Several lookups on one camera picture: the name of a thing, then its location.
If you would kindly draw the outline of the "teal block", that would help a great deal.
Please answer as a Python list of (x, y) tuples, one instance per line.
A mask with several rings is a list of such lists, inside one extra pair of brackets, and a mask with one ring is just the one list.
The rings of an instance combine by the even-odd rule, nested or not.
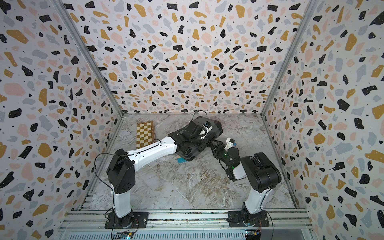
[(178, 161), (179, 164), (182, 164), (182, 163), (186, 162), (186, 160), (183, 159), (183, 158), (178, 158), (177, 161)]

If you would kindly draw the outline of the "right circuit board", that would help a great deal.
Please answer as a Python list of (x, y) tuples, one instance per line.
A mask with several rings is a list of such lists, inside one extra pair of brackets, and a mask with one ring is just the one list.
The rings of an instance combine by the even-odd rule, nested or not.
[(260, 240), (261, 232), (261, 230), (245, 230), (245, 238), (246, 240)]

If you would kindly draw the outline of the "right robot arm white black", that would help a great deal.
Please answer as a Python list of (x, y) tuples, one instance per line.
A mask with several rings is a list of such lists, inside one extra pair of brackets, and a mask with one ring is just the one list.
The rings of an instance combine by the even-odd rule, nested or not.
[(213, 140), (209, 146), (229, 180), (236, 182), (247, 178), (251, 185), (242, 209), (228, 212), (230, 227), (268, 227), (269, 215), (264, 210), (264, 203), (269, 193), (282, 181), (278, 168), (263, 152), (241, 158), (233, 139), (227, 139), (226, 143)]

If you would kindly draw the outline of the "metal corner frame post left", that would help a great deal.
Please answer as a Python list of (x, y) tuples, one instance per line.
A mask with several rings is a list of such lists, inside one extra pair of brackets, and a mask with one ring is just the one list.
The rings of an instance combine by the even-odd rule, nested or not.
[(70, 32), (71, 36), (73, 37), (73, 40), (77, 44), (80, 52), (84, 56), (86, 62), (88, 63), (92, 73), (96, 75), (97, 80), (99, 81), (101, 87), (103, 88), (105, 94), (107, 95), (108, 99), (111, 102), (111, 105), (114, 107), (115, 111), (118, 113), (120, 117), (124, 116), (123, 111), (121, 110), (117, 100), (115, 99), (114, 95), (112, 94), (111, 89), (109, 88), (107, 82), (104, 79), (104, 76), (102, 75), (100, 69), (98, 68), (97, 64), (95, 63), (93, 57), (91, 56), (87, 45), (84, 43), (84, 41), (81, 38), (81, 35), (79, 31), (77, 30), (73, 20), (71, 19), (69, 13), (67, 12), (63, 1), (56, 1), (53, 0), (52, 4), (58, 13), (59, 17), (63, 20), (66, 28)]

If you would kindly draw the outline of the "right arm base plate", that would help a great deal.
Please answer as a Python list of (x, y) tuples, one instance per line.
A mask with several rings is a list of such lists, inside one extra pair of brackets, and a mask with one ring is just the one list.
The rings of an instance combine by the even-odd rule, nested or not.
[(231, 228), (258, 228), (258, 227), (269, 227), (270, 223), (268, 220), (266, 211), (261, 211), (256, 214), (249, 214), (246, 210), (241, 211), (229, 211), (227, 222)]

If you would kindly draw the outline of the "metal corner frame post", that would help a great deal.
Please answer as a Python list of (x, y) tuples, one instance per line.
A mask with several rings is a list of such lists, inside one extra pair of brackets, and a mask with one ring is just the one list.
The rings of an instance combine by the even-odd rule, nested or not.
[(71, 19), (69, 13), (67, 12), (63, 1), (56, 1), (53, 0), (52, 4), (58, 13), (59, 17), (63, 20), (66, 28), (70, 32), (71, 36), (73, 37), (73, 40), (77, 44), (80, 52), (84, 56), (86, 62), (88, 63), (92, 73), (96, 75), (97, 80), (99, 81), (101, 87), (103, 88), (105, 94), (107, 95), (108, 99), (111, 102), (111, 105), (114, 107), (115, 111), (118, 113), (120, 117), (124, 116), (123, 111), (121, 110), (117, 100), (115, 99), (114, 95), (112, 94), (111, 89), (109, 88), (107, 82), (104, 79), (104, 76), (102, 75), (100, 69), (98, 68), (97, 64), (95, 63), (93, 57), (91, 56), (87, 45), (84, 43), (84, 41), (81, 38), (81, 35), (79, 31), (77, 30), (73, 20)]
[(301, 20), (300, 22), (300, 25), (298, 27), (298, 30), (293, 38), (293, 41), (288, 49), (288, 52), (284, 58), (284, 61), (282, 63), (282, 66), (278, 72), (278, 75), (277, 75), (277, 79), (275, 81), (275, 83), (273, 84), (272, 88), (271, 88), (271, 91), (270, 91), (270, 94), (267, 98), (267, 101), (264, 105), (264, 108), (261, 112), (261, 117), (264, 118), (264, 116), (267, 115), (267, 112), (268, 112), (268, 108), (271, 106), (272, 102), (273, 102), (273, 99), (274, 99), (274, 95), (275, 93), (278, 91), (278, 87), (280, 85), (280, 83), (282, 82), (283, 80), (283, 77), (284, 75), (286, 74), (286, 71), (290, 65), (290, 62), (292, 60), (292, 58), (294, 57), (295, 55), (295, 52), (297, 50), (297, 47), (303, 37), (303, 34), (306, 30), (306, 27), (309, 23), (309, 20), (310, 20), (310, 17), (312, 16), (312, 14), (314, 13), (316, 7), (317, 7), (317, 4), (319, 3), (318, 0), (311, 0), (309, 1), (309, 4), (304, 12), (304, 15), (303, 15), (303, 19)]

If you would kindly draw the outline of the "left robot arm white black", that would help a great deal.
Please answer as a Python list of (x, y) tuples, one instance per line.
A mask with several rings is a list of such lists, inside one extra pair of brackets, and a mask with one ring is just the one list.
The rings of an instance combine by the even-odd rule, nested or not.
[(208, 121), (198, 123), (191, 121), (189, 124), (157, 143), (133, 151), (120, 149), (114, 154), (107, 169), (108, 181), (112, 188), (114, 213), (122, 220), (133, 215), (131, 206), (131, 189), (136, 183), (136, 172), (142, 167), (168, 155), (177, 154), (185, 161), (192, 161), (202, 152), (213, 125)]

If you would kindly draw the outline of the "wooden chess board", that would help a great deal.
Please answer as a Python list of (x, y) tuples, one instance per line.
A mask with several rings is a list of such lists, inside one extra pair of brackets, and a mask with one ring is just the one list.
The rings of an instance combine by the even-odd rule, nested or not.
[(141, 149), (152, 144), (155, 138), (155, 128), (153, 121), (137, 123), (137, 149)]

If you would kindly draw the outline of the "aluminium mounting rail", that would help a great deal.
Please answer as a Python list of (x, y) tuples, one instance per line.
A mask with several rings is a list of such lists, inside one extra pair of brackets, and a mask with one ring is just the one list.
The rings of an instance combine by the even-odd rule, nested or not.
[(304, 209), (268, 209), (269, 227), (231, 228), (229, 211), (138, 210), (149, 212), (145, 229), (105, 229), (103, 211), (72, 211), (59, 229), (59, 240), (112, 240), (117, 232), (133, 232), (133, 240), (245, 240), (245, 230), (261, 230), (261, 240), (315, 240)]

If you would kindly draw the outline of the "metal corner frame post right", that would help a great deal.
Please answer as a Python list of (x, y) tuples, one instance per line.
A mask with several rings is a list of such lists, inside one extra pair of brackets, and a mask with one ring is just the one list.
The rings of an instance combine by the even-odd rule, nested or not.
[(317, 7), (317, 4), (319, 3), (318, 0), (311, 0), (309, 1), (309, 4), (304, 12), (304, 15), (303, 15), (303, 19), (301, 20), (300, 22), (300, 25), (298, 27), (298, 30), (293, 38), (293, 41), (288, 49), (288, 52), (284, 58), (284, 61), (282, 63), (282, 66), (278, 72), (278, 75), (277, 75), (277, 79), (275, 81), (275, 83), (273, 84), (272, 88), (271, 88), (271, 91), (270, 91), (270, 94), (267, 98), (267, 101), (264, 105), (264, 108), (261, 112), (261, 117), (264, 118), (264, 116), (267, 115), (267, 112), (268, 112), (268, 108), (271, 106), (272, 102), (273, 102), (273, 99), (274, 99), (274, 95), (275, 93), (278, 91), (278, 87), (280, 85), (280, 83), (282, 82), (283, 80), (283, 77), (284, 75), (286, 74), (286, 71), (290, 65), (290, 62), (292, 60), (292, 58), (294, 57), (295, 55), (295, 52), (297, 50), (297, 47), (303, 37), (303, 34), (306, 30), (306, 27), (309, 23), (309, 20), (310, 20), (310, 17), (312, 16), (312, 14), (314, 13), (316, 7)]

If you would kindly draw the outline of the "circuit board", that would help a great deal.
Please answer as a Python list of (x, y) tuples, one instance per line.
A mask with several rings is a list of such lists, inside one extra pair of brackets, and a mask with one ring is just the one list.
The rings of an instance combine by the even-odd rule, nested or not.
[(261, 230), (245, 230), (245, 238), (246, 240), (260, 240), (261, 232)]
[(133, 232), (117, 232), (112, 236), (113, 240), (132, 240), (134, 237)]

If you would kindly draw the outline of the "dark grey poker case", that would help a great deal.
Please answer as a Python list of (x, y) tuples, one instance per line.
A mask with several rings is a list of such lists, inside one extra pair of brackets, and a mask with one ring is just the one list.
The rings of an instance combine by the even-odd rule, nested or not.
[[(211, 140), (216, 140), (223, 133), (222, 124), (217, 120), (208, 119), (206, 117), (197, 117), (192, 121), (198, 124), (202, 124), (206, 121), (211, 123), (213, 128), (207, 135), (209, 142)], [(208, 144), (182, 143), (183, 137), (181, 136), (181, 130), (182, 128), (173, 133), (170, 133), (168, 136), (174, 140), (175, 145), (177, 146), (176, 153), (186, 161), (190, 162), (194, 160), (197, 155), (199, 155), (205, 148), (210, 147), (209, 142)]]

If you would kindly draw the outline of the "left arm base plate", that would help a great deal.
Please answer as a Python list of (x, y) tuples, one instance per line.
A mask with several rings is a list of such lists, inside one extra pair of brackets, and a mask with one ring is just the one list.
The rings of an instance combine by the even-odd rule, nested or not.
[(149, 212), (130, 212), (122, 218), (115, 213), (109, 213), (105, 229), (145, 229), (149, 218)]

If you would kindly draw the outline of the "left circuit board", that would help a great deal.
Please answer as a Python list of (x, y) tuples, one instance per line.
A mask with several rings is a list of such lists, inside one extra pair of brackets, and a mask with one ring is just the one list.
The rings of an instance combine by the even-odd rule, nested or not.
[(134, 237), (133, 232), (117, 232), (112, 236), (113, 240), (132, 240)]

